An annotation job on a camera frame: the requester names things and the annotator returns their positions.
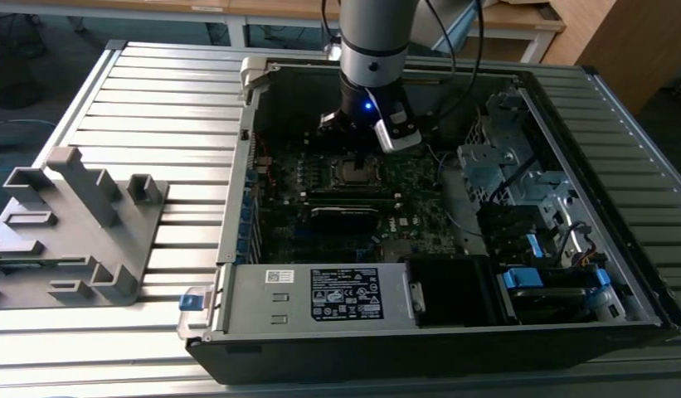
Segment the black cable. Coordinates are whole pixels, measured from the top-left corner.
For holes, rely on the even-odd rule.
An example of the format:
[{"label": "black cable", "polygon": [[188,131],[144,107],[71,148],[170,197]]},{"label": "black cable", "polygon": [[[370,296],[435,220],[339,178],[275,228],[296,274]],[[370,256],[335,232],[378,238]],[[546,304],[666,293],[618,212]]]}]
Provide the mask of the black cable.
[{"label": "black cable", "polygon": [[571,232],[579,227],[585,226],[586,223],[583,221],[574,221],[566,231],[563,232],[563,236],[559,240],[559,245],[557,246],[557,251],[554,252],[554,267],[559,266],[561,256],[563,255],[563,250],[566,249],[566,243],[569,242],[569,235]]},{"label": "black cable", "polygon": [[451,52],[451,75],[446,77],[442,83],[447,83],[453,80],[453,76],[455,76],[455,51],[453,50],[451,39],[449,38],[449,32],[446,31],[446,27],[443,22],[441,22],[441,17],[438,16],[437,9],[433,7],[431,1],[425,0],[426,6],[429,7],[429,11],[431,11],[433,17],[437,19],[438,26],[441,27],[441,32],[443,33],[443,39],[446,40],[446,45],[449,46],[449,51]]},{"label": "black cable", "polygon": [[505,181],[501,182],[501,184],[497,186],[493,193],[490,193],[490,197],[487,198],[487,201],[494,201],[497,194],[501,192],[502,189],[509,187],[513,182],[515,182],[517,178],[527,171],[529,167],[534,164],[537,161],[537,155],[531,155],[531,157],[526,160],[525,163],[517,168],[515,172],[513,172],[513,175],[509,176]]},{"label": "black cable", "polygon": [[438,106],[438,119],[445,118],[453,110],[463,103],[465,99],[470,97],[470,92],[473,91],[473,87],[475,86],[475,80],[477,80],[477,72],[481,67],[481,60],[483,58],[483,42],[485,42],[485,19],[483,19],[483,5],[481,3],[481,0],[474,0],[475,8],[477,8],[477,57],[475,57],[475,64],[473,65],[473,73],[470,75],[470,83],[467,89],[463,91],[463,95],[461,95],[461,98],[455,102],[453,106],[449,107],[449,109],[445,111],[445,113],[439,113],[441,108],[443,108],[443,101],[442,104]]},{"label": "black cable", "polygon": [[327,38],[332,40],[332,32],[330,31],[330,26],[327,25],[327,17],[326,17],[326,6],[327,6],[327,0],[320,0],[320,20],[322,20],[322,27],[326,28]]}]

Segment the wooden desk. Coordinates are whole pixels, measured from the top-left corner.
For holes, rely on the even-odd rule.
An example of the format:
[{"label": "wooden desk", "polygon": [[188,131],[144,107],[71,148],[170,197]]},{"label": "wooden desk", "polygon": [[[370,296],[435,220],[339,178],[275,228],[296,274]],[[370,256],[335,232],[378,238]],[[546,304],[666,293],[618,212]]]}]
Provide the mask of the wooden desk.
[{"label": "wooden desk", "polygon": [[[446,3],[441,0],[434,3],[442,17],[447,16],[445,23],[450,24],[451,15],[443,9]],[[234,47],[247,46],[248,25],[320,27],[320,0],[0,0],[0,12],[224,23]],[[336,1],[327,1],[326,14],[330,27],[336,28],[340,18]],[[501,49],[506,43],[497,39],[513,39],[515,42],[507,45],[510,56],[502,59],[539,62],[554,33],[563,26],[561,21],[545,20],[533,6],[498,3],[485,9],[486,53],[506,54]],[[422,28],[438,29],[437,23],[431,20]],[[477,36],[475,28],[469,35]]]},{"label": "wooden desk", "polygon": [[[463,32],[467,26],[465,24],[455,25],[454,22],[463,14],[466,2],[434,0],[431,3],[449,30],[453,45],[459,46],[459,40],[462,40],[459,32]],[[483,19],[486,38],[483,58],[493,61],[538,63],[554,40],[555,33],[563,31],[566,26],[561,20],[546,19],[535,5],[513,6],[507,3],[498,3],[483,9]],[[477,36],[477,22],[473,22],[469,40],[458,52],[461,57],[475,57],[477,40],[474,38]],[[418,5],[411,40],[433,50],[447,52],[441,28],[423,3]]]},{"label": "wooden desk", "polygon": [[0,12],[220,23],[228,3],[230,0],[0,0]]},{"label": "wooden desk", "polygon": [[681,0],[551,0],[551,5],[567,29],[545,63],[594,66],[638,113],[681,68]]}]

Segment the table leg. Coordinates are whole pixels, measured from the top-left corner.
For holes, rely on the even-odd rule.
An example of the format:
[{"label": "table leg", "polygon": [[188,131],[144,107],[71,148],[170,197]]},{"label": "table leg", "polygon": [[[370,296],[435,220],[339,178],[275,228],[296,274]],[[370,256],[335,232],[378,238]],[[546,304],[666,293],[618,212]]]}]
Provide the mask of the table leg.
[{"label": "table leg", "polygon": [[210,44],[214,46],[222,46],[224,38],[224,29],[222,23],[206,22],[204,27],[207,28],[207,36],[210,37]]},{"label": "table leg", "polygon": [[247,24],[243,16],[226,16],[227,28],[230,29],[230,45],[246,47],[250,42]]},{"label": "table leg", "polygon": [[534,40],[529,43],[527,50],[522,55],[519,62],[527,64],[538,64],[542,62],[542,57],[547,52],[549,45],[554,40],[554,32],[539,32]]},{"label": "table leg", "polygon": [[87,30],[84,27],[84,17],[67,17],[67,20],[76,33],[82,33]]}]

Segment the floor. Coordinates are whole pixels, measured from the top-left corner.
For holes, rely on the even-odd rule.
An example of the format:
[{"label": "floor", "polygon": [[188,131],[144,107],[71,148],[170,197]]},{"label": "floor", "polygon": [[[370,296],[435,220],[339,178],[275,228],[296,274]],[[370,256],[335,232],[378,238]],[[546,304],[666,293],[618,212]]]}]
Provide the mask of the floor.
[{"label": "floor", "polygon": [[[87,18],[87,31],[75,33],[66,17],[43,16],[42,22],[39,32],[48,53],[31,60],[29,66],[46,89],[44,100],[25,109],[0,109],[0,119],[44,119],[56,123],[110,39],[210,44],[203,23]],[[228,44],[223,27],[218,29],[215,39]],[[316,50],[320,48],[320,34],[318,29],[310,28],[272,27],[264,32],[260,27],[250,27],[250,44]],[[419,48],[413,48],[411,52],[426,55]],[[681,171],[681,100],[671,99],[665,92],[659,93],[638,120]],[[50,130],[40,124],[0,125],[0,170],[31,164]],[[0,185],[7,176],[8,173],[0,171]],[[8,197],[0,189],[0,211],[7,201]]]}]

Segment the blue latch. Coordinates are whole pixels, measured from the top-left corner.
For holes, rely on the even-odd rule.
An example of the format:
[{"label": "blue latch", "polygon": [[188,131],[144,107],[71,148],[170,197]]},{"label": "blue latch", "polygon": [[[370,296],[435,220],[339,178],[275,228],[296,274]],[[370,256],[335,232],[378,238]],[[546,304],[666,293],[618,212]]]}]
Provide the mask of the blue latch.
[{"label": "blue latch", "polygon": [[529,241],[529,244],[531,245],[531,251],[535,254],[535,258],[539,259],[541,257],[543,257],[543,252],[542,252],[542,248],[539,247],[539,241],[537,240],[537,235],[527,234],[527,241]]},{"label": "blue latch", "polygon": [[537,268],[513,268],[502,274],[507,289],[543,288],[542,278]]},{"label": "blue latch", "polygon": [[183,294],[178,304],[180,311],[202,311],[204,308],[204,296]]},{"label": "blue latch", "polygon": [[598,283],[602,286],[607,286],[610,284],[610,276],[607,276],[607,272],[605,269],[598,268],[595,270],[595,278],[598,278]]}]

